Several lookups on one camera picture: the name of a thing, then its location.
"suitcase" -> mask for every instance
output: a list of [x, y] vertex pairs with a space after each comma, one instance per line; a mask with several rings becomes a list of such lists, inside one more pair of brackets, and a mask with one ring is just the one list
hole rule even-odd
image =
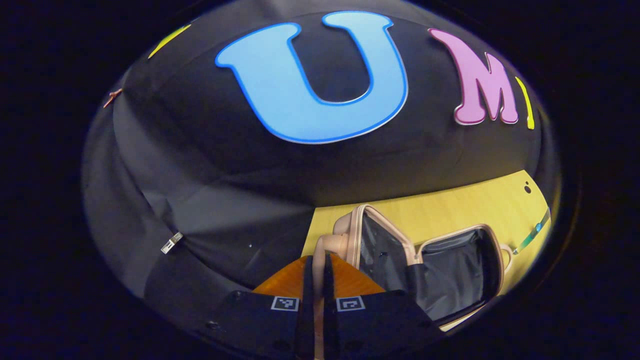
[[[503, 263], [501, 250], [509, 259]], [[333, 252], [387, 291], [404, 290], [443, 330], [466, 320], [495, 298], [513, 251], [479, 224], [418, 245], [371, 205], [340, 217], [315, 255]]]

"suitcase handle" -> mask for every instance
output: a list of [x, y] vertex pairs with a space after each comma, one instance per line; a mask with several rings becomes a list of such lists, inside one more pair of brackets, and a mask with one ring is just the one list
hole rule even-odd
[[509, 245], [503, 243], [500, 244], [500, 249], [506, 251], [507, 254], [509, 254], [509, 262], [507, 262], [507, 266], [503, 270], [503, 272], [506, 274], [511, 268], [511, 264], [513, 263], [513, 250], [511, 250], [511, 247], [509, 247]]

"letter m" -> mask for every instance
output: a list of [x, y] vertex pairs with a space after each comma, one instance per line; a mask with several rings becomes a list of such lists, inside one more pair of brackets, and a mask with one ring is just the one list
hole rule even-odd
[[498, 118], [499, 112], [503, 122], [518, 122], [515, 98], [502, 63], [491, 54], [485, 53], [489, 65], [487, 69], [483, 61], [462, 40], [437, 29], [429, 29], [429, 33], [447, 46], [458, 68], [462, 103], [454, 111], [456, 122], [461, 125], [474, 125], [484, 120], [486, 112], [480, 103], [481, 92], [492, 120]]

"green strip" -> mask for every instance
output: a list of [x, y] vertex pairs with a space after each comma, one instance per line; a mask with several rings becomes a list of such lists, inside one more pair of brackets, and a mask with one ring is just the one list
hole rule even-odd
[[545, 224], [550, 218], [551, 218], [551, 210], [547, 208], [547, 212], [545, 213], [545, 216], [542, 218], [542, 220], [539, 223], [536, 224], [536, 226], [529, 233], [529, 235], [524, 239], [524, 241], [520, 244], [520, 246], [518, 246], [518, 248], [513, 251], [513, 254], [517, 255], [519, 252], [522, 251], [522, 249], [524, 249], [528, 244], [530, 244], [530, 242], [532, 242], [533, 239], [536, 237], [536, 235], [540, 233], [540, 231], [542, 230], [542, 228], [545, 226]]

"blue letter u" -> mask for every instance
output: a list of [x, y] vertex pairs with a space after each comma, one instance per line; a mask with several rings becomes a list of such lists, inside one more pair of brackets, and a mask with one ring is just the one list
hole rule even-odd
[[348, 31], [367, 65], [369, 88], [356, 99], [318, 98], [291, 45], [301, 30], [292, 22], [250, 33], [216, 57], [217, 66], [234, 71], [262, 124], [290, 142], [329, 143], [366, 134], [391, 120], [406, 100], [406, 72], [387, 31], [393, 25], [388, 17], [334, 12], [325, 15], [323, 23]]

